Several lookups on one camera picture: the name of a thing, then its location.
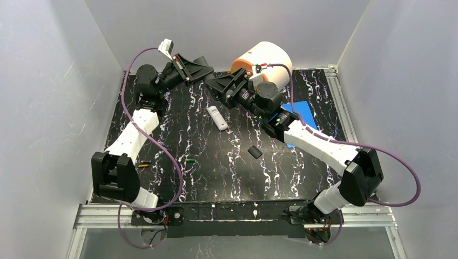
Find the black remote battery cover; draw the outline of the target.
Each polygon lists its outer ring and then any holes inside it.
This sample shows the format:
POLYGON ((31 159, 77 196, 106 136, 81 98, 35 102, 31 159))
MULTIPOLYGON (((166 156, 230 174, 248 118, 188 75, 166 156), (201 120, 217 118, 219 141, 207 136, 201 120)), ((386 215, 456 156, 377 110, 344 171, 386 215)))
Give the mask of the black remote battery cover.
POLYGON ((258 159, 262 156, 262 151, 258 149, 256 146, 251 146, 248 149, 248 152, 250 153, 251 156, 253 156, 255 159, 258 159))

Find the white remote control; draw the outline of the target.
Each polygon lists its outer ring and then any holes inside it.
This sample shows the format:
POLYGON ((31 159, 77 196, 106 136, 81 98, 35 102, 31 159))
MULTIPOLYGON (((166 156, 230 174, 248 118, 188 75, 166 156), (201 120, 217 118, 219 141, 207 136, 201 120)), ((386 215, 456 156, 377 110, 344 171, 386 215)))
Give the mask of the white remote control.
POLYGON ((225 131, 228 128, 228 124, 216 108, 216 106, 210 106, 206 108, 207 112, 209 113, 210 117, 214 121, 216 127, 219 131, 225 131))

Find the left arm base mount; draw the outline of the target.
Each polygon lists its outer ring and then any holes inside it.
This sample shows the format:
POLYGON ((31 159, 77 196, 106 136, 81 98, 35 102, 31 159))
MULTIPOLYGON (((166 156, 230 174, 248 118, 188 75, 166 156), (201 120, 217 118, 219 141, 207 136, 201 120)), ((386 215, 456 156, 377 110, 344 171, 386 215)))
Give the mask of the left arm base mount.
POLYGON ((167 238, 169 228, 184 223, 184 209, 181 206, 170 206, 163 210, 145 212, 134 210, 131 225, 142 227, 146 234, 146 244, 155 247, 167 238))

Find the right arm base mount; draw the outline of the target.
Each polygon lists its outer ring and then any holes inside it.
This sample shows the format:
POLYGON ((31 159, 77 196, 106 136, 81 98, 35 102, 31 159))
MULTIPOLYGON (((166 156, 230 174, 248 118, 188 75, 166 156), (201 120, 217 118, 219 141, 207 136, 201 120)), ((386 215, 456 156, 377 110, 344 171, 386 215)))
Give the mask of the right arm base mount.
POLYGON ((313 204, 290 206, 279 216, 293 226, 317 224, 317 227, 306 228, 306 238, 310 245, 326 246, 335 242, 340 236, 344 217, 340 209, 324 214, 313 204))

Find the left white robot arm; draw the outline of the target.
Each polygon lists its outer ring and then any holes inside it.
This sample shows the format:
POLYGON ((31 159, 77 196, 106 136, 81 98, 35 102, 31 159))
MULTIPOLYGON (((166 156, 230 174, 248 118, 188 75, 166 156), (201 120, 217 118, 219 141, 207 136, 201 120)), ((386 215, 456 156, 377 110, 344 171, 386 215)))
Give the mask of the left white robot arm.
POLYGON ((151 133, 159 126, 168 102, 165 95, 175 87, 191 86, 213 76, 205 57, 193 61, 175 54, 162 72, 145 64, 135 78, 136 108, 119 137, 91 158, 93 192, 96 196, 123 202, 133 208, 155 209, 159 197, 141 187, 135 162, 151 133))

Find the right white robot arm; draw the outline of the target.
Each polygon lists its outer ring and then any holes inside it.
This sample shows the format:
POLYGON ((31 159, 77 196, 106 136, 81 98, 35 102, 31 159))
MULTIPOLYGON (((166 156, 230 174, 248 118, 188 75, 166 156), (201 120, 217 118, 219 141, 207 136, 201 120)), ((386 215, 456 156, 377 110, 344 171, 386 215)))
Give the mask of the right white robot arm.
POLYGON ((288 212, 290 217, 317 221, 347 205, 362 207, 383 180, 376 150, 340 143, 306 124, 296 110, 281 107, 280 83, 262 81, 255 85, 241 68, 226 76, 205 76, 204 84, 227 108, 240 105, 259 117, 270 137, 313 155, 341 175, 341 181, 288 212))

